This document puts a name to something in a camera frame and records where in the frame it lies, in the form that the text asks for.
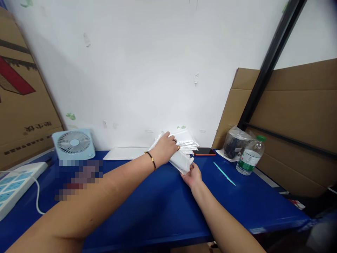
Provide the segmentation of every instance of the water bottle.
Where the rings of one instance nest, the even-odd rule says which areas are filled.
[[[249,143],[236,165],[236,170],[243,175],[250,175],[259,162],[264,152],[264,142],[266,137],[258,135],[254,141]]]

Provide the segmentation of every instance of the fan grille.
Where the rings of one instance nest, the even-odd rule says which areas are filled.
[[[70,142],[78,140],[78,145],[73,146]],[[70,131],[63,134],[57,141],[58,148],[67,154],[77,154],[86,150],[91,143],[90,138],[83,132]]]

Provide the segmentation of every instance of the cardboard box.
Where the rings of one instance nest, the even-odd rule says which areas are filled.
[[[239,123],[259,73],[259,70],[243,68],[236,71],[212,148],[221,149],[227,132]]]
[[[250,123],[337,153],[337,59],[274,70]],[[238,124],[258,70],[238,69],[212,148],[222,148],[226,134]],[[267,137],[257,164],[290,193],[318,197],[337,183],[337,162],[326,156]]]
[[[0,170],[53,147],[50,135],[62,131],[13,16],[0,7]]]

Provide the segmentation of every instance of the red phone case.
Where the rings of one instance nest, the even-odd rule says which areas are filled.
[[[195,156],[215,156],[216,153],[214,152],[214,154],[196,154],[194,153]]]

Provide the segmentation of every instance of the bottle label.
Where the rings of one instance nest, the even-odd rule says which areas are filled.
[[[261,156],[253,150],[245,150],[238,162],[239,166],[246,170],[252,171],[259,162]]]

